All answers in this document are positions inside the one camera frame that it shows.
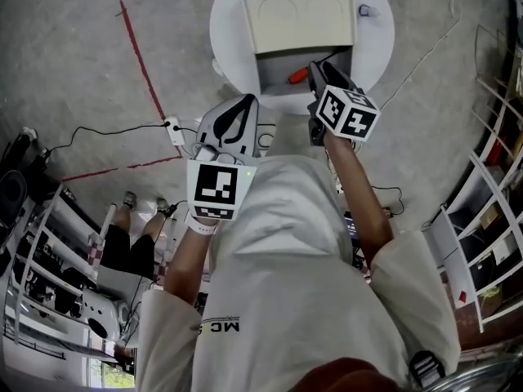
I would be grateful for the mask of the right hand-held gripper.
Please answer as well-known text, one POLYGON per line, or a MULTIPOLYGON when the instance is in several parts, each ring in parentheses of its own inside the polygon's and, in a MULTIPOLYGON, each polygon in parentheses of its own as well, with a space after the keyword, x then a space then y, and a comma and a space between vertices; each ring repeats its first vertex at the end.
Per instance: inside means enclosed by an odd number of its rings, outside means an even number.
POLYGON ((315 97, 307 106, 311 145, 323 146, 327 131, 343 139, 367 141, 381 115, 373 100, 359 93, 351 78, 329 61, 309 63, 307 80, 315 97))

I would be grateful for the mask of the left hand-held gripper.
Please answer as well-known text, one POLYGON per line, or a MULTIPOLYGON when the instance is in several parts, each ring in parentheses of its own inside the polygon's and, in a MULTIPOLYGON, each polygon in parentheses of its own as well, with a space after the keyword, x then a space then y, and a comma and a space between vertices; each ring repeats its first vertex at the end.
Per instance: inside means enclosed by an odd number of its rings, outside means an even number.
POLYGON ((255 95, 245 94, 203 116, 187 163, 186 200, 192 216, 236 219, 257 172, 258 110, 255 95))

